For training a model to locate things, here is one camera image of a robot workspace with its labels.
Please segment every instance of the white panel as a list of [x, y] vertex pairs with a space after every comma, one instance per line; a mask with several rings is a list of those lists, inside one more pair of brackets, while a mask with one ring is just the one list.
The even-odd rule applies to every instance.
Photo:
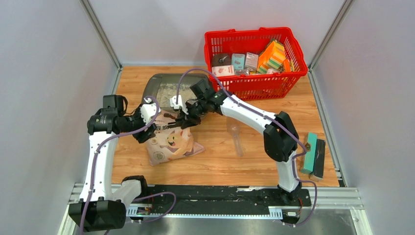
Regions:
[[414, 233], [414, 12], [413, 0], [355, 1], [315, 69], [341, 167], [376, 235]]
[[0, 234], [56, 234], [116, 69], [80, 1], [0, 7]]
[[290, 27], [307, 63], [343, 0], [91, 0], [123, 64], [204, 64], [207, 31]]

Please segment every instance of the black metal plate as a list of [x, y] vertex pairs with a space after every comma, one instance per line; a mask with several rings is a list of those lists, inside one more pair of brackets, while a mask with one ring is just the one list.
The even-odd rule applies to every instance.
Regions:
[[[269, 214], [269, 206], [286, 206], [280, 200], [281, 189], [263, 188], [252, 191], [238, 191], [228, 186], [183, 186], [155, 185], [149, 187], [151, 194], [173, 192], [177, 196], [176, 206], [170, 213], [184, 214]], [[308, 190], [301, 189], [303, 206], [311, 206]], [[152, 213], [164, 213], [173, 203], [171, 195], [154, 197]], [[300, 206], [298, 200], [287, 206]]]

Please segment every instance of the snack bag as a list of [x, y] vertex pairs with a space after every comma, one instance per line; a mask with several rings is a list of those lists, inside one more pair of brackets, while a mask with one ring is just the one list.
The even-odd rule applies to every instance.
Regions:
[[170, 122], [175, 121], [176, 114], [161, 111], [155, 123], [156, 136], [147, 140], [150, 165], [157, 165], [171, 160], [180, 159], [205, 150], [203, 146], [193, 140], [190, 128], [169, 127]]

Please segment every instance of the wood grain surface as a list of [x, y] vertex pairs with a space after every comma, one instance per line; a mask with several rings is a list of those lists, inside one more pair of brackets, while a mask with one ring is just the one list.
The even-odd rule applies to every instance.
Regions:
[[[157, 73], [183, 73], [191, 67], [124, 67], [117, 94], [128, 99], [128, 112], [141, 103], [147, 81]], [[301, 78], [283, 99], [248, 101], [260, 109], [287, 112], [298, 131], [300, 140], [313, 132], [325, 140], [319, 113], [307, 77]], [[205, 147], [203, 153], [151, 166], [145, 144], [132, 136], [122, 137], [114, 156], [112, 182], [120, 183], [126, 176], [144, 175], [148, 184], [276, 186], [276, 163], [264, 151], [260, 133], [241, 123], [240, 139], [243, 157], [235, 152], [233, 140], [226, 129], [226, 117], [209, 114], [202, 124], [191, 128], [195, 141]], [[336, 172], [326, 145], [322, 187], [338, 187]], [[299, 172], [302, 179], [308, 176]]]

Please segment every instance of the red plastic shopping basket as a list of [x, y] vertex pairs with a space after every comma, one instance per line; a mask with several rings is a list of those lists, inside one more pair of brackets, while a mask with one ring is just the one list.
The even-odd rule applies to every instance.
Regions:
[[[294, 72], [264, 75], [239, 75], [219, 77], [225, 89], [242, 100], [283, 98], [300, 77], [307, 74], [302, 50], [290, 28], [259, 28], [258, 30], [212, 31], [205, 34], [205, 61], [212, 71], [212, 57], [218, 53], [251, 52], [260, 54], [268, 43], [277, 39], [285, 46], [286, 57], [294, 63]], [[219, 90], [216, 80], [209, 76], [215, 90]]]

